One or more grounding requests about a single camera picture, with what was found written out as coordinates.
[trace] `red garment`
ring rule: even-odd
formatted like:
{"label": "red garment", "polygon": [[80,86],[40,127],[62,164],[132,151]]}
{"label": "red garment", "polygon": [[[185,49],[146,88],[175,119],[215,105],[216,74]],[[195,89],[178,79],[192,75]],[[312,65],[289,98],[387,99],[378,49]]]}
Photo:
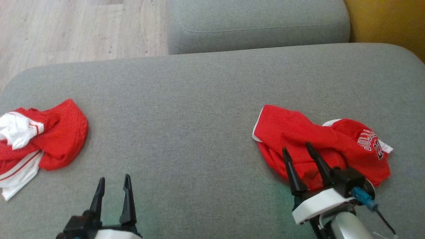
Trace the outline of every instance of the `red garment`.
{"label": "red garment", "polygon": [[73,100],[68,99],[46,110],[24,108],[10,114],[23,115],[36,127],[37,135],[20,149],[12,150],[7,140],[0,141],[0,175],[11,170],[25,156],[42,150],[44,154],[38,166],[55,170],[69,165],[84,144],[88,131],[87,119]]}
{"label": "red garment", "polygon": [[344,156],[348,165],[365,175],[374,186],[390,176],[387,157],[392,148],[378,140],[370,128],[351,119],[320,126],[298,111],[265,105],[252,137],[258,141],[269,166],[287,181],[282,156],[282,148],[286,147],[300,178],[311,190],[323,186],[317,166],[305,147],[307,141],[331,168],[344,169]]}

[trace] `light wood floor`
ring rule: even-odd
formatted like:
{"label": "light wood floor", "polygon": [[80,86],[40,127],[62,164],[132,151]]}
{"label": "light wood floor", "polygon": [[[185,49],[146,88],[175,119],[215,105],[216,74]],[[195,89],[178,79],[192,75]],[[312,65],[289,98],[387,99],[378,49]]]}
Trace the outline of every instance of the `light wood floor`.
{"label": "light wood floor", "polygon": [[166,0],[0,0],[0,92],[25,69],[167,54]]}

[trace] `red and white clothing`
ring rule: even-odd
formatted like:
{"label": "red and white clothing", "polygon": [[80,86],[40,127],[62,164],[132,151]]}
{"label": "red and white clothing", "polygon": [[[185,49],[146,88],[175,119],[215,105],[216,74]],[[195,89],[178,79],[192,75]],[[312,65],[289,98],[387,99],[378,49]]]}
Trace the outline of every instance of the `red and white clothing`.
{"label": "red and white clothing", "polygon": [[0,117],[0,188],[9,200],[38,172],[70,164],[87,135],[87,119],[68,99],[46,110],[18,108]]}
{"label": "red and white clothing", "polygon": [[270,167],[286,181],[282,148],[290,153],[295,169],[309,189],[322,187],[317,166],[305,143],[313,147],[332,167],[357,169],[374,185],[390,176],[387,157],[393,150],[375,132],[352,119],[336,119],[316,125],[298,111],[265,105],[254,126],[252,137]]}

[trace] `couch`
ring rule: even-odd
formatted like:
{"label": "couch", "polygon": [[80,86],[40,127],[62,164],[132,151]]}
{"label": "couch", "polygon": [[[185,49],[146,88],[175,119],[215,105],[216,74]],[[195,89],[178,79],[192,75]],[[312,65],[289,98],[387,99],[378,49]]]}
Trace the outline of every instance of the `couch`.
{"label": "couch", "polygon": [[[287,183],[251,138],[263,105],[273,104],[317,124],[351,118],[374,129],[394,148],[392,175],[376,188],[380,211],[400,238],[420,238],[424,89],[425,65],[404,48],[379,43],[26,70],[0,95],[0,112],[44,110],[72,98],[90,129],[69,166],[40,171],[10,201],[0,200],[1,237],[54,238],[72,215],[88,209],[102,176],[102,220],[117,223],[130,174],[144,238],[314,238],[308,225],[295,224]],[[371,232],[390,235],[376,214],[363,207],[357,214]]]}

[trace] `gray fabric surface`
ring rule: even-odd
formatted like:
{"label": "gray fabric surface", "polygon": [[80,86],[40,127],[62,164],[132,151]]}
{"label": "gray fabric surface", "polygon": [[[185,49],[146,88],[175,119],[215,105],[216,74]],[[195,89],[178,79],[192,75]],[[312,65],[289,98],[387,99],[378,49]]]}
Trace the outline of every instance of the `gray fabric surface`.
{"label": "gray fabric surface", "polygon": [[[314,238],[292,218],[288,186],[251,138],[264,104],[322,124],[352,118],[394,147],[380,210],[400,234],[425,235],[425,65],[385,44],[331,44],[51,65],[26,70],[0,112],[73,98],[90,131],[75,161],[0,200],[2,238],[54,238],[106,177],[102,218],[117,223],[124,174],[149,238]],[[371,230],[390,235],[360,208]]]}
{"label": "gray fabric surface", "polygon": [[343,0],[170,0],[169,54],[346,43]]}

